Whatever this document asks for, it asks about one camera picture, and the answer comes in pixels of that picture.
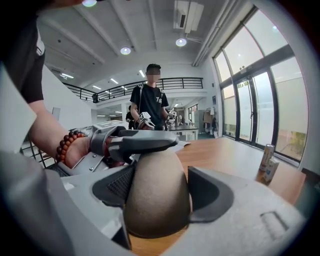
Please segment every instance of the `air conditioner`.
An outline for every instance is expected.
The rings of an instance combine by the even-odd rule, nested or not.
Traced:
[[[196,31],[204,10],[203,4],[189,1],[174,1],[174,29],[184,29],[186,34]]]

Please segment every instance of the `glass door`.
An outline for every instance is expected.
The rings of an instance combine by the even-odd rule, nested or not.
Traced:
[[[240,118],[240,127],[239,127],[239,141],[244,143],[251,144],[253,137],[253,100],[252,92],[250,88],[250,82],[246,78],[242,81],[238,81],[236,84],[236,90],[239,99],[239,118]]]
[[[257,146],[271,144],[274,133],[274,100],[267,72],[253,77],[257,109]]]

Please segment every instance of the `shoulder strap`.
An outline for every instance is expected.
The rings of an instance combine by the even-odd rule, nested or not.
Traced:
[[[144,86],[142,84],[138,85],[140,88],[140,99],[139,99],[139,109],[138,109],[138,114],[140,115],[140,106],[141,106],[141,96],[142,96],[142,89],[144,88]]]

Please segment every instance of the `short black hair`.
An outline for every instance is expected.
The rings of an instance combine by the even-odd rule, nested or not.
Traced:
[[[149,64],[147,67],[146,67],[146,71],[148,72],[150,69],[161,69],[161,66],[158,65],[158,64]]]

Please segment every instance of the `wooden table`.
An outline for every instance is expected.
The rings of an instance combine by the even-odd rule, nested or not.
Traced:
[[[263,151],[224,137],[190,142],[191,144],[176,153],[187,176],[188,166],[206,168],[262,182],[290,204],[297,201],[306,175],[293,166],[279,160],[280,164],[272,181],[265,183],[263,172],[259,171]],[[156,239],[142,239],[130,235],[132,252],[139,256],[160,255],[178,240],[184,231]]]

